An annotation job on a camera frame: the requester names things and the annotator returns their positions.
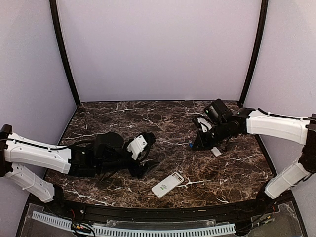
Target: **marble surface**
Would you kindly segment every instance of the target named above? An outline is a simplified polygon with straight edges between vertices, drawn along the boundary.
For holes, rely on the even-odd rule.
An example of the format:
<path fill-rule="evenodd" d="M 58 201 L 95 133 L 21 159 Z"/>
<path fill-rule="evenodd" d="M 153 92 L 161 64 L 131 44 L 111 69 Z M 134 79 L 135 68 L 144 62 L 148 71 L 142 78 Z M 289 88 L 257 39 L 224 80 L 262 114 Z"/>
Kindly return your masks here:
<path fill-rule="evenodd" d="M 93 139 L 113 131 L 125 141 L 141 132 L 157 138 L 147 160 L 160 165 L 143 179 L 121 170 L 107 181 L 100 177 L 77 178 L 56 171 L 46 181 L 60 185 L 67 200 L 134 208 L 179 208 L 218 205 L 254 199 L 272 177 L 269 166 L 252 135 L 231 139 L 228 151 L 215 157 L 211 151 L 191 151 L 197 128 L 191 122 L 210 101 L 147 101 L 82 103 L 64 135 L 62 144 Z M 235 102 L 226 102 L 233 110 Z M 185 181 L 158 199 L 151 188 L 178 171 Z"/>

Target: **black trim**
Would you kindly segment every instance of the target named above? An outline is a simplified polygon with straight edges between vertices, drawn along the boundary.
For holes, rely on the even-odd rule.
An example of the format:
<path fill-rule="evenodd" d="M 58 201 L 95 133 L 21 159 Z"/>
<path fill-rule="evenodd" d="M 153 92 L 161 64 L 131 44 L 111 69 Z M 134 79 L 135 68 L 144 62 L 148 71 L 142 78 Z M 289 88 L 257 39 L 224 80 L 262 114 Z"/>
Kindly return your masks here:
<path fill-rule="evenodd" d="M 266 158 L 266 161 L 267 161 L 268 166 L 269 166 L 269 168 L 270 168 L 270 170 L 271 170 L 271 173 L 273 174 L 274 177 L 276 177 L 276 176 L 277 176 L 276 168 L 274 167 L 274 165 L 273 165 L 273 163 L 272 163 L 271 157 L 270 157 L 270 155 L 269 155 L 269 153 L 268 153 L 268 151 L 267 151 L 265 145 L 263 144 L 263 141 L 261 140 L 261 137 L 260 137 L 258 134 L 256 134 L 256 135 L 255 135 L 255 138 L 256 138 L 256 140 L 257 140 L 257 142 L 258 142 L 258 144 L 259 144 L 259 147 L 260 147 L 260 149 L 261 149 L 263 155 L 264 155 L 265 158 Z"/>
<path fill-rule="evenodd" d="M 301 227 L 302 234 L 303 234 L 304 237 L 308 237 L 307 231 L 306 231 L 306 228 L 305 228 L 305 224 L 304 224 L 302 215 L 301 215 L 301 213 L 300 213 L 300 209 L 298 208 L 298 205 L 297 205 L 296 200 L 295 200 L 294 197 L 293 197 L 292 203 L 293 203 L 293 206 L 294 206 L 294 210 L 295 210 L 295 213 L 296 213 L 298 222 L 300 223 L 300 227 Z"/>
<path fill-rule="evenodd" d="M 258 22 L 258 28 L 257 28 L 257 35 L 256 35 L 255 44 L 253 46 L 253 51 L 252 51 L 252 55 L 251 55 L 251 60 L 250 60 L 246 80 L 245 80 L 245 83 L 243 85 L 242 93 L 241 93 L 241 96 L 239 99 L 240 107 L 242 107 L 243 104 L 245 103 L 245 100 L 246 100 L 246 97 L 248 94 L 248 90 L 250 88 L 252 76 L 253 76 L 253 73 L 255 71 L 255 67 L 256 67 L 256 63 L 257 63 L 257 59 L 258 59 L 258 54 L 259 54 L 259 50 L 260 50 L 260 45 L 261 45 L 261 40 L 262 40 L 262 35 L 263 35 L 263 30 L 264 30 L 264 26 L 265 26 L 265 22 L 266 22 L 268 2 L 269 2 L 269 0 L 262 0 L 262 2 L 261 2 L 261 10 L 260 10 L 260 16 L 259 16 L 259 22 Z"/>
<path fill-rule="evenodd" d="M 101 101 L 82 101 L 82 103 L 102 103 L 102 102 L 134 102 L 134 101 L 159 101 L 159 102 L 164 102 L 164 101 L 209 101 L 209 102 L 213 102 L 214 100 L 101 100 Z M 238 100 L 222 100 L 223 102 L 235 102 L 239 103 Z"/>
<path fill-rule="evenodd" d="M 62 35 L 60 22 L 59 22 L 59 17 L 58 17 L 58 9 L 57 9 L 56 0 L 49 0 L 49 4 L 50 4 L 51 17 L 53 19 L 53 24 L 54 24 L 54 29 L 55 29 L 55 34 L 56 34 L 56 39 L 57 39 L 57 43 L 58 43 L 60 57 L 61 57 L 61 60 L 63 62 L 63 65 L 64 65 L 64 70 L 66 73 L 66 77 L 68 80 L 68 84 L 69 84 L 71 93 L 73 94 L 73 98 L 75 100 L 76 105 L 79 106 L 81 104 L 81 101 L 80 101 L 80 98 L 79 98 L 79 95 L 78 95 L 78 92 L 76 89 L 75 81 L 74 81 L 73 75 L 71 73 L 70 65 L 68 62 L 68 57 L 66 54 L 66 48 L 65 48 L 63 35 Z"/>
<path fill-rule="evenodd" d="M 22 215 L 21 215 L 21 219 L 20 219 L 20 222 L 19 222 L 19 225 L 18 225 L 18 230 L 16 232 L 15 237 L 21 237 L 22 229 L 23 229 L 23 226 L 24 226 L 24 223 L 25 223 L 26 214 L 28 213 L 28 210 L 29 210 L 30 203 L 32 203 L 32 202 L 29 202 L 29 198 L 28 198 L 27 201 L 26 201 L 26 204 L 25 204 L 25 206 L 23 208 L 23 212 L 22 212 Z"/>

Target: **wire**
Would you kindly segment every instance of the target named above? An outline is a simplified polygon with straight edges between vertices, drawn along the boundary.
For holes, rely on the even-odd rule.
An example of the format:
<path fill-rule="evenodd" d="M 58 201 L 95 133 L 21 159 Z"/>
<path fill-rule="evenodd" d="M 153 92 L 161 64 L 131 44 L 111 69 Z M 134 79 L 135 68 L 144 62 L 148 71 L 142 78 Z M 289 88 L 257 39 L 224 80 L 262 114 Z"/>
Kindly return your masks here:
<path fill-rule="evenodd" d="M 246 229 L 247 227 L 249 227 L 249 226 L 253 225 L 255 222 L 257 222 L 257 221 L 258 221 L 260 218 L 262 218 L 264 215 L 265 215 L 265 213 L 262 214 L 261 216 L 259 216 L 258 218 L 256 218 L 254 221 L 252 221 L 249 225 L 246 225 L 246 226 L 244 226 L 243 228 L 240 228 L 240 229 L 238 229 L 238 230 L 236 230 L 236 231 L 242 231 L 243 229 Z"/>
<path fill-rule="evenodd" d="M 45 147 L 45 146 L 42 146 L 42 145 L 37 145 L 37 144 L 26 142 L 26 141 L 16 140 L 16 139 L 13 139 L 13 138 L 0 139 L 0 142 L 3 142 L 3 141 L 15 141 L 15 142 L 18 142 L 18 143 L 21 143 L 21 144 L 29 145 L 29 146 L 32 146 L 32 147 L 38 147 L 38 148 L 42 148 L 42 149 L 47 149 L 47 150 L 51 150 L 51 151 L 60 151 L 60 150 L 64 150 L 64 149 L 67 149 L 67 148 L 70 148 L 70 147 L 73 147 L 73 146 L 76 146 L 76 145 L 84 144 L 84 143 L 93 143 L 92 140 L 84 140 L 84 141 L 80 141 L 80 142 L 75 142 L 73 144 L 70 144 L 70 145 L 64 146 L 64 147 L 51 148 L 51 147 Z"/>
<path fill-rule="evenodd" d="M 312 117 L 308 117 L 308 118 L 300 118 L 300 117 L 292 117 L 292 116 L 286 116 L 286 115 L 277 115 L 277 114 L 272 114 L 272 113 L 268 113 L 260 108 L 258 108 L 258 110 L 265 114 L 265 115 L 269 115 L 269 116 L 273 116 L 273 117 L 279 117 L 279 118 L 285 118 L 285 119 L 295 119 L 295 120 L 303 120 L 303 121 L 316 121 L 315 118 Z"/>
<path fill-rule="evenodd" d="M 139 160 L 139 162 L 142 162 L 144 159 L 146 159 L 147 158 L 147 156 L 148 156 L 148 154 L 149 154 L 149 151 L 150 151 L 150 149 L 152 148 L 152 145 L 151 144 L 149 144 L 148 145 L 148 147 L 147 147 L 147 151 L 146 151 L 146 153 L 144 154 L 144 156 Z"/>
<path fill-rule="evenodd" d="M 114 171 L 114 172 L 112 172 L 111 174 L 109 174 L 107 177 L 104 177 L 105 176 L 105 173 L 103 174 L 103 176 L 102 176 L 102 178 L 99 180 L 99 181 L 106 181 L 106 180 L 108 180 L 109 178 L 111 178 L 113 175 L 115 175 L 116 174 L 116 172 L 117 172 L 117 170 L 116 171 Z"/>
<path fill-rule="evenodd" d="M 265 225 L 266 223 L 269 223 L 270 221 L 272 221 L 273 219 L 271 219 L 271 215 L 267 216 L 265 219 L 263 219 L 262 221 L 259 221 L 255 226 L 251 227 L 250 229 L 247 230 L 242 230 L 240 232 L 249 232 L 259 226 Z"/>
<path fill-rule="evenodd" d="M 227 138 L 227 140 L 226 140 L 225 149 L 224 149 L 225 152 L 227 152 L 227 150 L 228 150 L 228 143 L 229 143 L 229 140 L 230 140 L 232 137 L 233 137 L 233 136 L 230 136 L 230 137 Z"/>
<path fill-rule="evenodd" d="M 71 224 L 72 226 L 85 226 L 87 229 L 89 229 L 91 232 L 87 233 L 87 235 L 84 234 L 80 234 L 78 233 L 78 231 L 75 228 L 71 228 L 71 233 L 77 237 L 86 237 L 89 236 L 91 233 L 93 233 L 93 236 L 95 237 L 95 232 L 94 230 L 91 228 L 91 226 L 89 224 L 86 223 L 82 223 L 82 222 L 75 222 L 75 212 L 74 210 L 70 209 L 70 211 L 72 212 L 72 218 L 69 217 L 65 217 L 65 216 L 61 216 L 59 214 L 57 214 L 56 212 L 54 212 L 48 205 L 46 205 L 47 209 L 55 216 L 61 218 L 61 219 L 66 219 L 66 220 L 71 220 Z"/>

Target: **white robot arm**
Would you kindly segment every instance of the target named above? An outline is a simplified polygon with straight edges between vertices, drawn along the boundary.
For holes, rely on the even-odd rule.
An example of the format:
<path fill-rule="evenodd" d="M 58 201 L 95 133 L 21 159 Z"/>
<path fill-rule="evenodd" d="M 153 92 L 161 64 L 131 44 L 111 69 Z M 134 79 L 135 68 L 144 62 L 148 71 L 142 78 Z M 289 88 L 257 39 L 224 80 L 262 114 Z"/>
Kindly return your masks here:
<path fill-rule="evenodd" d="M 211 150 L 224 139 L 239 134 L 261 134 L 283 138 L 305 145 L 302 155 L 288 168 L 264 185 L 257 199 L 265 203 L 279 197 L 307 176 L 316 172 L 316 115 L 291 117 L 275 115 L 261 109 L 241 108 L 233 113 L 220 100 L 205 109 L 211 122 L 194 118 L 194 124 L 201 128 L 192 145 L 193 150 Z"/>
<path fill-rule="evenodd" d="M 62 189 L 46 182 L 24 164 L 49 168 L 77 177 L 93 177 L 96 174 L 128 169 L 138 178 L 151 168 L 149 162 L 140 164 L 143 150 L 155 142 L 152 133 L 141 133 L 124 143 L 116 133 L 98 135 L 93 141 L 82 141 L 70 146 L 54 146 L 26 139 L 12 133 L 10 125 L 0 130 L 0 177 L 7 177 L 42 202 L 62 201 Z"/>

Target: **white wall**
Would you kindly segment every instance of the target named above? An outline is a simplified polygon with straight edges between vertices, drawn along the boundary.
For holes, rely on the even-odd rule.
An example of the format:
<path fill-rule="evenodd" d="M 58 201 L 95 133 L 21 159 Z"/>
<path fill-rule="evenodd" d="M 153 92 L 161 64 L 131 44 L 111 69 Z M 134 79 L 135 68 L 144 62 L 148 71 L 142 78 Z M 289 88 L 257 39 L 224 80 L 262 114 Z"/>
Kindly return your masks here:
<path fill-rule="evenodd" d="M 76 106 L 48 0 L 0 1 L 0 82 L 0 127 L 56 144 Z M 0 190 L 0 237 L 13 237 L 28 193 L 5 178 Z"/>
<path fill-rule="evenodd" d="M 293 116 L 316 113 L 316 2 L 269 1 L 260 54 L 245 107 Z M 263 137 L 278 172 L 301 146 Z M 316 176 L 293 189 L 309 236 L 316 233 Z"/>
<path fill-rule="evenodd" d="M 59 0 L 82 101 L 238 100 L 260 0 Z"/>

